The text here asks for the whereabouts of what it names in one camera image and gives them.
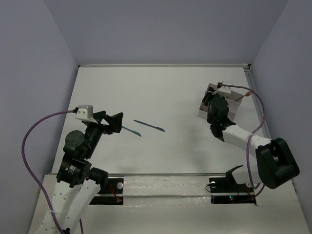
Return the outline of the teal plastic knife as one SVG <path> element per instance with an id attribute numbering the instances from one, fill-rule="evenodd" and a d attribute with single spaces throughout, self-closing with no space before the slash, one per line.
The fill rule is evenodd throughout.
<path id="1" fill-rule="evenodd" d="M 122 126 L 122 129 L 125 129 L 125 130 L 127 130 L 127 131 L 129 131 L 129 132 L 135 134 L 136 136 L 141 137 L 141 134 L 140 134 L 139 132 L 137 132 L 137 131 L 131 130 L 131 129 L 129 129 L 129 128 L 127 128 L 127 127 L 124 127 L 124 126 Z"/>

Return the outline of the copper fork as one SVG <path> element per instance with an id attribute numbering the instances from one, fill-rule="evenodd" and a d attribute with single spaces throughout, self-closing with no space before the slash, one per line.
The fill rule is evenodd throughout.
<path id="1" fill-rule="evenodd" d="M 239 101 L 240 101 L 241 99 L 243 99 L 244 97 L 249 97 L 251 94 L 252 94 L 251 91 L 247 92 L 246 94 L 244 94 L 243 96 L 241 96 L 240 98 L 238 98 L 238 99 L 236 100 L 236 102 L 239 102 Z"/>

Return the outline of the dark blue plastic knife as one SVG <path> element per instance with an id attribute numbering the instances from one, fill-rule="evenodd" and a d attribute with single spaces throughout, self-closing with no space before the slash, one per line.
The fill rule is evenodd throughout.
<path id="1" fill-rule="evenodd" d="M 159 130 L 159 131 L 166 132 L 166 131 L 165 131 L 163 128 L 161 128 L 161 127 L 153 126 L 153 125 L 151 125 L 151 124 L 148 124 L 148 123 L 145 123 L 145 122 L 136 120 L 136 119 L 134 119 L 133 121 L 134 121 L 134 122 L 137 122 L 137 123 L 139 123 L 139 124 L 142 124 L 142 125 L 144 125 L 144 126 L 148 126 L 148 127 L 157 129 L 157 130 Z"/>

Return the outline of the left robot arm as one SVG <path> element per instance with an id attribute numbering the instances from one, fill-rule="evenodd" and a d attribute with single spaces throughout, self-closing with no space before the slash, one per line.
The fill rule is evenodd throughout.
<path id="1" fill-rule="evenodd" d="M 81 217 L 94 196 L 108 187 L 108 173 L 92 167 L 89 159 L 102 135 L 120 133 L 123 113 L 113 116 L 105 111 L 94 113 L 91 105 L 80 105 L 71 113 L 86 125 L 86 130 L 67 134 L 52 196 L 36 181 L 48 203 L 38 234 L 73 234 L 82 225 Z"/>

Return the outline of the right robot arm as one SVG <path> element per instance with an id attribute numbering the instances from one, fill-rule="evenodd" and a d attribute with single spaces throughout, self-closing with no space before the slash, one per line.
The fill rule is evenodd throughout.
<path id="1" fill-rule="evenodd" d="M 210 87 L 202 104 L 207 107 L 207 122 L 215 138 L 246 150 L 256 158 L 260 183 L 275 189 L 297 177 L 300 169 L 282 138 L 269 139 L 245 131 L 228 118 L 227 94 Z"/>

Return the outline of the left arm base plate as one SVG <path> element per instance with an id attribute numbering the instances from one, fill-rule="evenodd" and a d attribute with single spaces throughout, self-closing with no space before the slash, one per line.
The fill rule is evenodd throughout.
<path id="1" fill-rule="evenodd" d="M 108 185 L 91 200 L 90 205 L 123 205 L 124 178 L 110 177 Z"/>

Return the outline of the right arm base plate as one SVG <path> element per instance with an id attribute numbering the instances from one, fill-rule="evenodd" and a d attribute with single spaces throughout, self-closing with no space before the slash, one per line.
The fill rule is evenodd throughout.
<path id="1" fill-rule="evenodd" d="M 254 190 L 246 184 L 237 184 L 233 172 L 242 165 L 236 166 L 225 173 L 224 177 L 209 178 L 205 186 L 211 195 L 212 204 L 254 204 L 256 199 Z"/>

